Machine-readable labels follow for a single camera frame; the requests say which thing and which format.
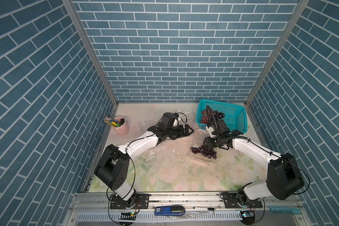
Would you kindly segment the dark purple grape bunch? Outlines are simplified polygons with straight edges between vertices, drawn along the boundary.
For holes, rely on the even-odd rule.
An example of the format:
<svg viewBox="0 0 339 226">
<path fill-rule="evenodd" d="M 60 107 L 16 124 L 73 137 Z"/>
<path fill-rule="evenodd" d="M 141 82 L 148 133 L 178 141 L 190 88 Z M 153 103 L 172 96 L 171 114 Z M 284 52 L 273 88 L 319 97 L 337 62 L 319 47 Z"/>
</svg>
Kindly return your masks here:
<svg viewBox="0 0 339 226">
<path fill-rule="evenodd" d="M 191 147 L 190 150 L 193 154 L 201 154 L 203 157 L 208 159 L 217 159 L 217 152 L 213 148 L 207 148 L 202 145 L 199 147 Z"/>
</svg>

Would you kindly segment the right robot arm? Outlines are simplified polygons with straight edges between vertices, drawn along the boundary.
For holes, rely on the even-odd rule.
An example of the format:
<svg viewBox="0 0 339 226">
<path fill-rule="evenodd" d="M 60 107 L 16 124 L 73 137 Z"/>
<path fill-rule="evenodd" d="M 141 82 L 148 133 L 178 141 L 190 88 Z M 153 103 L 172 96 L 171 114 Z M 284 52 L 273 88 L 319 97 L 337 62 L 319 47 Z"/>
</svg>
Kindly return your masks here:
<svg viewBox="0 0 339 226">
<path fill-rule="evenodd" d="M 266 170 L 264 181 L 249 183 L 238 189 L 236 197 L 240 205 L 271 196 L 283 201 L 304 187 L 301 170 L 293 155 L 280 154 L 265 148 L 244 136 L 242 132 L 231 131 L 223 120 L 209 121 L 206 130 L 209 136 L 204 140 L 205 146 L 235 149 L 248 155 Z"/>
</svg>

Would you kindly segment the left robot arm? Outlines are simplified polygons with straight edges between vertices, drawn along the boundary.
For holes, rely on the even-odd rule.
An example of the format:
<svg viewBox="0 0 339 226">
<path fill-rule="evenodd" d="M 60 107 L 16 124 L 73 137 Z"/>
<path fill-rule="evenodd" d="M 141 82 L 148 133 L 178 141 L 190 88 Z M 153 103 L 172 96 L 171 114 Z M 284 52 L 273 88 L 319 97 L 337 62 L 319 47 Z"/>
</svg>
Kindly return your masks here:
<svg viewBox="0 0 339 226">
<path fill-rule="evenodd" d="M 181 113 L 164 113 L 161 119 L 147 129 L 147 132 L 133 141 L 121 145 L 109 145 L 103 151 L 94 174 L 110 190 L 129 205 L 132 205 L 136 198 L 136 190 L 127 183 L 127 174 L 130 163 L 141 153 L 166 140 L 176 140 L 188 137 L 194 133 L 187 121 L 181 123 Z"/>
</svg>

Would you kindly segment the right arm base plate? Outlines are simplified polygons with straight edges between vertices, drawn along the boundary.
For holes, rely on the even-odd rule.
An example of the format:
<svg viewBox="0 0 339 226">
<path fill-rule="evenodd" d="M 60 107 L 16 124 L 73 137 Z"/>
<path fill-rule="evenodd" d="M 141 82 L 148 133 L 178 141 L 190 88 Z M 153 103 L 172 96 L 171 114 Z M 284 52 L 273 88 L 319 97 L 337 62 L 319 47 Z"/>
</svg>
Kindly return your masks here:
<svg viewBox="0 0 339 226">
<path fill-rule="evenodd" d="M 261 199 L 249 200 L 243 195 L 235 192 L 222 192 L 219 194 L 220 198 L 223 200 L 226 209 L 235 209 L 235 208 L 262 208 L 263 204 Z"/>
</svg>

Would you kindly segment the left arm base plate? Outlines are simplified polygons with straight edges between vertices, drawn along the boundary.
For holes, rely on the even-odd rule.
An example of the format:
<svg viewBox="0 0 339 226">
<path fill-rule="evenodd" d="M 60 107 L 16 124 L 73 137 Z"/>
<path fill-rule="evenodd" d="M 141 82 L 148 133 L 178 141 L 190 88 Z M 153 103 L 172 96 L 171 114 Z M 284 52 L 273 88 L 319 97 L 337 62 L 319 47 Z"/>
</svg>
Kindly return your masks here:
<svg viewBox="0 0 339 226">
<path fill-rule="evenodd" d="M 128 200 L 122 199 L 117 194 L 112 194 L 110 196 L 110 205 L 111 210 L 124 210 L 124 209 L 148 209 L 149 205 L 149 194 L 133 194 Z"/>
</svg>

